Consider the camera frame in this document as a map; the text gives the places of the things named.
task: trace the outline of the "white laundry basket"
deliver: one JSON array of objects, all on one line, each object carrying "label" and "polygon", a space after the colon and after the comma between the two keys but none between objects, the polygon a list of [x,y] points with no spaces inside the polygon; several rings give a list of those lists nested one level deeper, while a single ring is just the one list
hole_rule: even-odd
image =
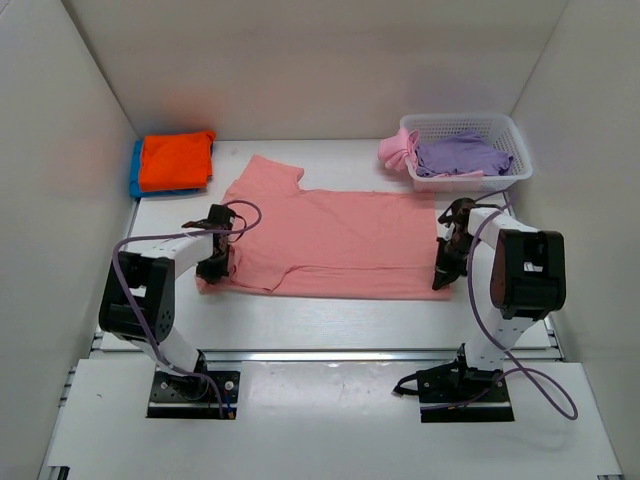
[{"label": "white laundry basket", "polygon": [[529,153],[513,120],[501,114],[451,114],[451,115],[405,115],[400,126],[410,132],[420,132],[420,142],[433,143],[441,138],[451,137],[465,130],[476,130],[486,142],[497,150],[513,155],[511,168],[506,175],[496,177],[419,177],[407,160],[407,168],[413,179],[414,188],[419,191],[496,191],[529,178],[533,173]]}]

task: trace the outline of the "purple cable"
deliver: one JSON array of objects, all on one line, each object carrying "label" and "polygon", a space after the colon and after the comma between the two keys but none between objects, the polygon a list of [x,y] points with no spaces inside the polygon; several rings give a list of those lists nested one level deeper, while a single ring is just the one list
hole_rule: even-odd
[{"label": "purple cable", "polygon": [[[506,190],[501,190],[499,192],[492,192],[487,195],[483,195],[477,198],[476,201],[482,200],[496,193],[506,193]],[[503,372],[502,375],[500,375],[495,381],[499,382],[500,380],[504,379],[508,375],[511,375],[512,373],[522,372],[531,381],[531,383],[533,383],[533,385],[540,391],[540,393],[544,396],[544,398],[551,404],[551,406],[560,415],[562,415],[563,417],[569,420],[576,420],[578,418],[578,407],[573,401],[573,398],[571,398],[571,395],[569,395],[569,392],[567,392],[565,388],[558,383],[557,380],[547,375],[546,373],[541,372],[540,370],[525,367],[524,365],[522,365],[522,363],[508,349],[504,348],[500,344],[500,342],[498,342],[498,340],[496,340],[493,337],[493,335],[491,335],[489,330],[487,330],[487,327],[484,325],[482,318],[480,317],[480,313],[478,312],[478,305],[476,303],[475,293],[473,290],[473,255],[475,253],[476,247],[480,243],[480,232],[482,232],[482,230],[489,224],[489,222],[491,222],[494,218],[496,218],[498,215],[502,214],[502,212],[504,212],[507,208],[509,208],[510,205],[511,204],[507,202],[504,206],[499,208],[496,212],[492,213],[487,218],[485,218],[484,221],[478,227],[478,231],[476,232],[475,236],[473,237],[473,241],[471,242],[471,248],[469,249],[469,256],[467,257],[467,286],[469,290],[469,302],[471,303],[471,310],[473,311],[473,316],[475,317],[476,323],[480,327],[480,330],[482,331],[482,333],[489,339],[491,343],[493,343],[493,345],[497,349],[504,352],[504,354],[509,358],[509,360],[511,360],[516,365],[516,368],[512,368],[511,370],[507,370],[506,372]],[[569,414],[564,409],[562,409],[562,407],[560,407],[556,403],[556,401],[553,400],[553,398],[551,398],[551,396],[546,391],[546,389],[542,385],[540,385],[540,382],[538,382],[533,377],[532,374],[539,375],[542,378],[551,382],[565,396],[565,398],[569,402],[569,405],[571,405],[571,409],[573,410],[573,413]],[[478,395],[471,398],[470,400],[465,400],[463,402],[456,402],[456,403],[448,403],[446,405],[434,405],[430,407],[423,407],[422,410],[441,410],[441,409],[452,409],[457,407],[466,407],[471,403],[479,400],[483,396],[485,396],[489,392],[489,390],[490,390],[489,388],[483,390],[482,392],[480,392]]]},{"label": "purple cable", "polygon": [[167,359],[162,354],[162,352],[160,352],[160,349],[158,348],[158,341],[153,336],[153,332],[151,331],[151,328],[149,328],[149,324],[147,323],[147,320],[144,318],[144,314],[142,313],[142,310],[140,310],[140,306],[138,305],[138,302],[136,302],[135,297],[129,290],[129,285],[127,284],[127,280],[124,277],[124,273],[122,272],[122,267],[120,266],[120,262],[118,261],[118,253],[120,252],[120,249],[122,247],[124,247],[129,243],[134,243],[134,242],[143,242],[147,240],[172,240],[175,238],[183,238],[183,237],[201,237],[203,235],[235,235],[235,234],[247,232],[252,228],[255,228],[262,220],[262,212],[260,211],[260,208],[258,208],[256,204],[249,202],[247,200],[232,200],[231,202],[224,203],[223,205],[229,206],[229,205],[236,205],[236,204],[249,205],[250,207],[255,209],[256,213],[258,214],[258,218],[256,219],[256,221],[253,222],[251,225],[245,225],[245,227],[241,228],[240,230],[202,230],[200,232],[172,233],[167,235],[144,235],[140,237],[129,237],[129,238],[125,238],[124,240],[120,240],[118,243],[116,243],[115,247],[113,247],[113,253],[111,255],[111,262],[113,263],[113,271],[115,272],[116,277],[118,277],[118,281],[120,282],[122,291],[124,292],[124,295],[127,297],[127,301],[129,302],[129,305],[131,305],[131,309],[133,310],[133,313],[135,313],[136,318],[138,319],[138,322],[140,322],[140,326],[142,327],[142,330],[144,331],[144,334],[147,337],[147,340],[149,341],[149,345],[151,345],[151,348],[153,349],[153,353],[155,354],[158,362],[162,363],[169,370],[176,372],[180,375],[198,378],[200,380],[204,380],[205,382],[207,382],[211,386],[211,388],[213,389],[216,395],[216,400],[218,402],[218,411],[220,413],[221,419],[224,417],[223,410],[222,410],[222,396],[220,395],[220,390],[218,389],[218,386],[216,385],[216,383],[210,377],[203,375],[202,373],[187,372],[186,370],[183,370],[179,367],[176,367],[175,365],[172,365],[171,363],[169,363],[169,361],[167,361]]}]

